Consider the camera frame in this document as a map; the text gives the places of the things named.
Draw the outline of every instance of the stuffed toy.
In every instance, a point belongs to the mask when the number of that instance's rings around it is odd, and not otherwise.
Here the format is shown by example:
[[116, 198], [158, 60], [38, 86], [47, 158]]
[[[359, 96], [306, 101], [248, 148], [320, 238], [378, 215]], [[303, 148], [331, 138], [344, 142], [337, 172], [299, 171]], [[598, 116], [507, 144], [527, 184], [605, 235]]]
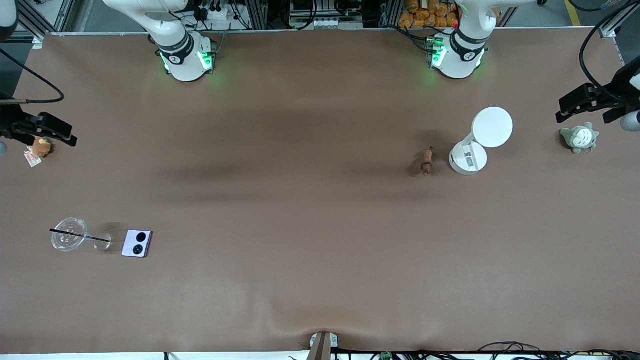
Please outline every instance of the stuffed toy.
[[36, 139], [33, 140], [33, 145], [29, 146], [29, 150], [31, 150], [35, 156], [46, 158], [51, 152], [51, 143], [45, 138], [40, 138], [38, 136], [35, 138]]
[[586, 152], [591, 152], [596, 148], [596, 138], [600, 133], [593, 131], [593, 125], [590, 122], [584, 124], [584, 126], [576, 126], [573, 129], [564, 128], [560, 130], [560, 135], [563, 136], [567, 145], [573, 149], [574, 154], [580, 154], [584, 149]]

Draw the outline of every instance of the black straw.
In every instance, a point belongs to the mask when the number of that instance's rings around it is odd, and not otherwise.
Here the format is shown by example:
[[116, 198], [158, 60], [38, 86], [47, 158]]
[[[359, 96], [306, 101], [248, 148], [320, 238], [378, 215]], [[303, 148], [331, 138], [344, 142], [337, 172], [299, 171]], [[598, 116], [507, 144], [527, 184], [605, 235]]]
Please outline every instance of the black straw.
[[86, 236], [86, 235], [80, 235], [80, 234], [76, 234], [76, 233], [69, 233], [67, 231], [62, 231], [62, 230], [57, 230], [57, 229], [49, 229], [49, 231], [52, 232], [52, 233], [65, 234], [65, 235], [75, 235], [75, 236], [80, 236], [81, 238], [85, 238], [85, 239], [98, 240], [98, 241], [104, 241], [106, 243], [110, 243], [109, 240], [98, 239], [98, 238], [94, 238], [93, 236]]

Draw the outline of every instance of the lamp base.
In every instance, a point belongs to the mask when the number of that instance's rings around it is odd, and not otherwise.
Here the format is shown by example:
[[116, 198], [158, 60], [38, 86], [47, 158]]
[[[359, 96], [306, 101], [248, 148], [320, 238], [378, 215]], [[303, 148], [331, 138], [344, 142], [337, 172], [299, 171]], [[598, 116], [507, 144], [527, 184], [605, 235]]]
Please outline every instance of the lamp base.
[[475, 175], [486, 166], [486, 151], [477, 142], [459, 142], [449, 153], [453, 170], [462, 175]]

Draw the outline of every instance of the green plush toy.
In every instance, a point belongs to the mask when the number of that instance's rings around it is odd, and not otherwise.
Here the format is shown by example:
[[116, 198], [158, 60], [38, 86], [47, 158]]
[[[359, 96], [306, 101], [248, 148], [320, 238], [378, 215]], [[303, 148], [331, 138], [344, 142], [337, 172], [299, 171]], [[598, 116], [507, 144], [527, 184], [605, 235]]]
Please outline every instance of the green plush toy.
[[593, 125], [590, 122], [584, 123], [584, 126], [576, 126], [573, 129], [564, 128], [560, 130], [560, 135], [564, 137], [566, 144], [573, 149], [574, 154], [580, 154], [583, 149], [591, 152], [596, 147], [596, 138], [600, 133], [593, 131]]

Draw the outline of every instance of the brown figurine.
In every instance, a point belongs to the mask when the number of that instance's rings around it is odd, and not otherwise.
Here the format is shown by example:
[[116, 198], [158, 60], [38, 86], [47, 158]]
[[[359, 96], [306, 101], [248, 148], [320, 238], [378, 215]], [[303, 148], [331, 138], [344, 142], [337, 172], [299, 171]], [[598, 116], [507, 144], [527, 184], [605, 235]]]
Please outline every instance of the brown figurine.
[[423, 175], [429, 175], [431, 173], [431, 160], [433, 159], [433, 151], [431, 151], [431, 149], [433, 148], [429, 147], [427, 151], [424, 152], [424, 157], [422, 158], [422, 165], [420, 165], [420, 170], [422, 171]]

